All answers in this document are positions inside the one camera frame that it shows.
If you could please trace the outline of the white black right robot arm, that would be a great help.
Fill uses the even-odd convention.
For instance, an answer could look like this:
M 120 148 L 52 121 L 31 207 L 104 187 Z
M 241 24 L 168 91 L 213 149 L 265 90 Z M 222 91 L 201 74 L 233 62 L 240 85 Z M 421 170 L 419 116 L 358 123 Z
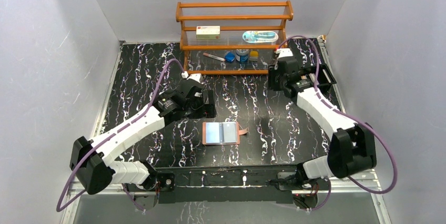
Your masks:
M 310 189 L 318 178 L 345 178 L 376 166 L 372 132 L 341 115 L 311 79 L 303 79 L 296 59 L 283 57 L 268 66 L 268 88 L 282 91 L 330 137 L 327 155 L 298 165 L 296 182 L 300 188 Z

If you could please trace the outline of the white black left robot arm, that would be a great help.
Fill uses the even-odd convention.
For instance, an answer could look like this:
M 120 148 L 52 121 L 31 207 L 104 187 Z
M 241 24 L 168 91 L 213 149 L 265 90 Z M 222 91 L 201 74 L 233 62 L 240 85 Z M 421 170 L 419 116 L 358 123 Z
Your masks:
M 70 168 L 90 195 L 110 184 L 134 184 L 143 190 L 154 190 L 157 185 L 164 185 L 163 173 L 147 161 L 117 161 L 118 156 L 146 136 L 184 118 L 215 116 L 215 92 L 200 81 L 187 78 L 176 88 L 154 96 L 136 115 L 110 131 L 90 140 L 75 140 Z

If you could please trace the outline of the brown leather card holder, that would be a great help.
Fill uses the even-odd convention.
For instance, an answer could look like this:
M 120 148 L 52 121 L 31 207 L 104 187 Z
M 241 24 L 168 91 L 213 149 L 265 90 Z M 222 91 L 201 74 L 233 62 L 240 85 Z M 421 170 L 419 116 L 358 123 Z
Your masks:
M 240 136 L 246 135 L 248 128 L 241 129 L 236 121 L 204 122 L 202 125 L 203 145 L 238 145 Z

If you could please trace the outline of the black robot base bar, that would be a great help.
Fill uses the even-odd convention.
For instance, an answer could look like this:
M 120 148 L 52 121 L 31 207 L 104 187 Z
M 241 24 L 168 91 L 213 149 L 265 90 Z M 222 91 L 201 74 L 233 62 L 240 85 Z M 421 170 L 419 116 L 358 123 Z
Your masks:
M 308 178 L 297 165 L 157 168 L 160 203 L 192 201 L 291 203 Z

